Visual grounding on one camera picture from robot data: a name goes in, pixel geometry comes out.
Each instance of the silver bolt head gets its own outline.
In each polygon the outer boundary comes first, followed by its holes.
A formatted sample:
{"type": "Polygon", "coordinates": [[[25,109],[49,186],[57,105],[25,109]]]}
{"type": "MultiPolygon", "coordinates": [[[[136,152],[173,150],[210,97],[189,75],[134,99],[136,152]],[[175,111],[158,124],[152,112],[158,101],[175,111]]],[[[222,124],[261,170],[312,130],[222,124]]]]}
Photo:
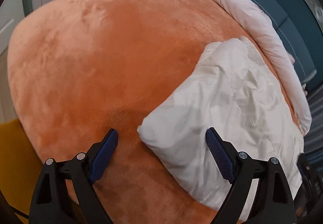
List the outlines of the silver bolt head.
{"type": "Polygon", "coordinates": [[[239,157],[242,159],[246,159],[248,157],[248,155],[245,152],[240,152],[239,157]]]}
{"type": "Polygon", "coordinates": [[[46,160],[46,165],[51,165],[54,162],[54,160],[52,158],[48,158],[46,160]]]}
{"type": "Polygon", "coordinates": [[[274,163],[274,164],[278,164],[278,159],[276,158],[276,157],[272,157],[271,158],[271,161],[272,161],[272,163],[274,163]]]}
{"type": "Polygon", "coordinates": [[[82,159],[84,159],[84,158],[85,158],[85,154],[84,154],[84,153],[79,153],[79,154],[76,156],[76,158],[77,158],[78,160],[82,160],[82,159]]]}

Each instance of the orange plush cushion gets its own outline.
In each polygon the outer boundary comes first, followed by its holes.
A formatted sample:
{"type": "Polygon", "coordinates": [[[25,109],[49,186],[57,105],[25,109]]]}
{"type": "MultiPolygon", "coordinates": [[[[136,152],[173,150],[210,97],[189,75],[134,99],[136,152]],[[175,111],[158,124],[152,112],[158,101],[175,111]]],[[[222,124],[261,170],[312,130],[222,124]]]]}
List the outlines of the orange plush cushion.
{"type": "Polygon", "coordinates": [[[207,44],[241,35],[253,41],[212,0],[55,0],[12,35],[14,105],[43,162],[71,159],[109,128],[119,132],[94,185],[116,224],[210,223],[215,211],[176,183],[137,127],[191,74],[207,44]]]}

